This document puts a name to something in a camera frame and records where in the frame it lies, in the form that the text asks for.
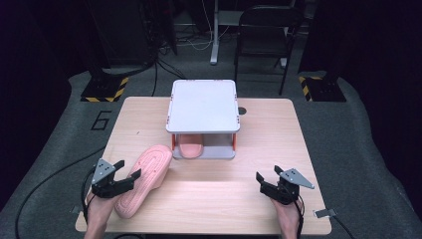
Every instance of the desk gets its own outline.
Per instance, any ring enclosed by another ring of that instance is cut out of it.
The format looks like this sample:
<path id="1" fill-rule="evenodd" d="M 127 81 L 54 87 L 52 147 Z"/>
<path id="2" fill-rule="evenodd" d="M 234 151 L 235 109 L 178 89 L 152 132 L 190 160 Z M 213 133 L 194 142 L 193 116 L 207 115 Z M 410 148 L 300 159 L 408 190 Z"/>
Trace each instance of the desk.
<path id="1" fill-rule="evenodd" d="M 144 150 L 155 144 L 170 145 L 165 129 L 169 98 L 125 100 L 103 158 L 125 160 L 115 174 L 126 178 Z M 301 187 L 305 201 L 304 235 L 324 235 L 329 219 L 317 219 L 313 210 L 324 209 L 317 177 L 291 101 L 238 99 L 247 110 L 240 118 L 237 152 L 233 159 L 173 159 L 161 187 L 152 190 L 131 219 L 113 213 L 106 231 L 184 234 L 279 234 L 277 215 L 270 199 L 259 192 L 255 174 L 276 183 L 274 165 L 296 168 L 316 188 Z M 87 229 L 82 214 L 76 222 Z"/>

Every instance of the pink slipper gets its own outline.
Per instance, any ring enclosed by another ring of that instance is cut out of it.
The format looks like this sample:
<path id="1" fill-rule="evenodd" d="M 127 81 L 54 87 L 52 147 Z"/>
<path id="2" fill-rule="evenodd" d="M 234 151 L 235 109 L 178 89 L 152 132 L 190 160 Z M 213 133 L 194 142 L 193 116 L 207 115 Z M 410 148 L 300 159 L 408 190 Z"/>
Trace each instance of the pink slipper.
<path id="1" fill-rule="evenodd" d="M 189 133 L 179 136 L 179 149 L 182 157 L 195 158 L 202 154 L 204 150 L 202 134 Z"/>
<path id="2" fill-rule="evenodd" d="M 172 151 L 165 145 L 152 146 L 139 157 L 128 175 L 141 169 L 140 178 L 134 182 L 133 190 L 124 193 L 115 204 L 118 216 L 132 217 L 149 191 L 161 186 L 171 158 Z"/>

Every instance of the robotic arm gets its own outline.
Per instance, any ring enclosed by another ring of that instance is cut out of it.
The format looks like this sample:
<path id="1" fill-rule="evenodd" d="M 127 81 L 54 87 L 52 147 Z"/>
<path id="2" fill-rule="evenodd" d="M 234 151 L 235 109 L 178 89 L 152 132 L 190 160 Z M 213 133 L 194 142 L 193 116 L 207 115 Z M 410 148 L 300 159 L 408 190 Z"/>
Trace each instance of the robotic arm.
<path id="1" fill-rule="evenodd" d="M 299 186 L 305 186 L 311 189 L 315 187 L 294 168 L 283 171 L 280 167 L 275 166 L 274 171 L 280 176 L 277 186 L 266 182 L 264 177 L 257 172 L 256 178 L 261 184 L 260 192 L 284 205 L 295 203 L 299 213 L 298 238 L 300 238 L 304 225 L 304 215 L 296 202 L 299 199 Z"/>
<path id="2" fill-rule="evenodd" d="M 140 177 L 140 170 L 134 172 L 127 179 L 114 181 L 115 172 L 122 167 L 124 167 L 123 160 L 111 165 L 100 158 L 91 183 L 93 194 L 101 198 L 113 198 L 132 190 L 134 181 Z"/>

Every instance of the chair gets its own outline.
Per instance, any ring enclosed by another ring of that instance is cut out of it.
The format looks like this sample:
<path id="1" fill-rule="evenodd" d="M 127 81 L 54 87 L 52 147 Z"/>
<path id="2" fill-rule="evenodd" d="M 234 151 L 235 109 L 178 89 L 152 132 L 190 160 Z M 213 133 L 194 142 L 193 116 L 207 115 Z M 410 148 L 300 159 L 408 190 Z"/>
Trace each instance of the chair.
<path id="1" fill-rule="evenodd" d="M 237 83 L 239 57 L 286 58 L 282 84 L 282 94 L 289 67 L 295 35 L 304 20 L 303 13 L 289 6 L 254 6 L 240 17 L 235 55 L 235 78 Z"/>

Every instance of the dark background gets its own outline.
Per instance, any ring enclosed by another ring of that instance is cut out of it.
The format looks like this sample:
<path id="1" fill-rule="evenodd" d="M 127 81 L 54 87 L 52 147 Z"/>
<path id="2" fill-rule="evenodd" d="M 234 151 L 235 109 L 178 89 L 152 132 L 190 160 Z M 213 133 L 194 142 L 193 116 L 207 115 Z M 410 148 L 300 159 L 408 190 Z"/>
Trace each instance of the dark background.
<path id="1" fill-rule="evenodd" d="M 419 217 L 421 12 L 418 1 L 321 0 L 300 68 L 340 69 L 356 88 L 374 142 Z M 66 107 L 68 78 L 86 71 L 89 59 L 105 68 L 109 61 L 83 0 L 1 1 L 0 34 L 3 207 Z M 89 46 L 88 53 L 81 53 L 78 41 Z"/>

